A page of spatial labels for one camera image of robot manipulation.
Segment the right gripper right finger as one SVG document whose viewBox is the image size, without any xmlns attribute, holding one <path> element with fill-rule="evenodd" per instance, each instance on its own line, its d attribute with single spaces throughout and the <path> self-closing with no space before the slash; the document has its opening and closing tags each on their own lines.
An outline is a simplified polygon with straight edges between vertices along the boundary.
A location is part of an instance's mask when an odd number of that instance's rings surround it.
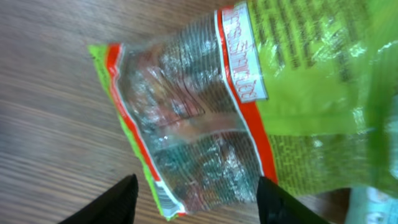
<svg viewBox="0 0 398 224">
<path fill-rule="evenodd" d="M 267 177 L 259 178 L 256 199 L 261 224 L 328 224 Z"/>
</svg>

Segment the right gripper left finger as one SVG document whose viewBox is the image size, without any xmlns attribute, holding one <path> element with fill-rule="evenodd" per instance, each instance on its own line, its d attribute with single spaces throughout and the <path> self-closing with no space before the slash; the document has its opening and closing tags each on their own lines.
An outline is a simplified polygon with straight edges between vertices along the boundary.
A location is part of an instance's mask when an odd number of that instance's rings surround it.
<svg viewBox="0 0 398 224">
<path fill-rule="evenodd" d="M 139 185 L 128 175 L 60 224 L 133 224 Z"/>
</svg>

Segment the teal tissue packet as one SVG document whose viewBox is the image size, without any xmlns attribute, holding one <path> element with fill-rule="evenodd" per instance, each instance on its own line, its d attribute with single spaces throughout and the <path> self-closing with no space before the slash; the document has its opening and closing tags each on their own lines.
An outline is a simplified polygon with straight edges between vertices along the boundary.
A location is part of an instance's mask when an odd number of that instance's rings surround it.
<svg viewBox="0 0 398 224">
<path fill-rule="evenodd" d="M 345 224 L 397 224 L 397 199 L 373 187 L 352 188 Z"/>
</svg>

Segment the green gummy candy bag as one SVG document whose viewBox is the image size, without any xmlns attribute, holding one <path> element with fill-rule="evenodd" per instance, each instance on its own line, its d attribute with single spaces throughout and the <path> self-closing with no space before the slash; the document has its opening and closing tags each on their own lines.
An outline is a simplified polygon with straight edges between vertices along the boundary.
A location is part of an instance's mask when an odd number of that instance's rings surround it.
<svg viewBox="0 0 398 224">
<path fill-rule="evenodd" d="M 88 48 L 160 214 L 397 195 L 397 1 L 243 1 L 141 44 Z"/>
</svg>

